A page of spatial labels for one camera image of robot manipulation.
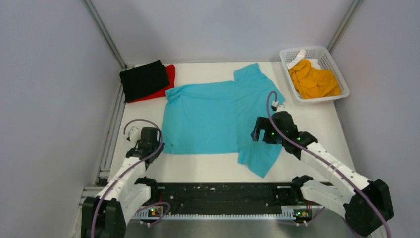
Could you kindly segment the cyan t-shirt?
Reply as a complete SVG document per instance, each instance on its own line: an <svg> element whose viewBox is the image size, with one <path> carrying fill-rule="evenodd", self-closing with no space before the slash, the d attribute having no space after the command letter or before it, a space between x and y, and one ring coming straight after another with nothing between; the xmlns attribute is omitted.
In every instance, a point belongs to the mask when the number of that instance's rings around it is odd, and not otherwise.
<svg viewBox="0 0 420 238"><path fill-rule="evenodd" d="M263 178L282 147L253 141L258 117L277 87L258 64L233 73L233 80L189 84L166 91L162 132L164 152L173 155L237 153L238 163Z"/></svg>

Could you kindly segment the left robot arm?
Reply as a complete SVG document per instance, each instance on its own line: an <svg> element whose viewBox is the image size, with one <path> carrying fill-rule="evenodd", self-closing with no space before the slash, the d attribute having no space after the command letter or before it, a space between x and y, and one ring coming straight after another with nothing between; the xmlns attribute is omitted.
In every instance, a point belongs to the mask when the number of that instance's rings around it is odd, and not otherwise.
<svg viewBox="0 0 420 238"><path fill-rule="evenodd" d="M138 133L115 176L97 195L83 202L82 238L122 238L137 210L144 203L158 201L158 190L138 180L164 149L161 130L144 127Z"/></svg>

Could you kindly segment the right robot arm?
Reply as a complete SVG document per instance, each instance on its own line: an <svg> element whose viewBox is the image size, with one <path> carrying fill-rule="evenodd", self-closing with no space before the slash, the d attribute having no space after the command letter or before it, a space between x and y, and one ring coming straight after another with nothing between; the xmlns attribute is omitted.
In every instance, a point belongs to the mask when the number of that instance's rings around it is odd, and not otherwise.
<svg viewBox="0 0 420 238"><path fill-rule="evenodd" d="M257 117L251 133L253 141L258 141L262 130L263 142L282 145L287 153L311 166L331 184L325 185L307 175L293 178L290 197L294 203L309 200L320 204L340 215L362 237L371 235L394 217L390 190L383 180L373 181L350 169L309 132L299 131L288 112Z"/></svg>

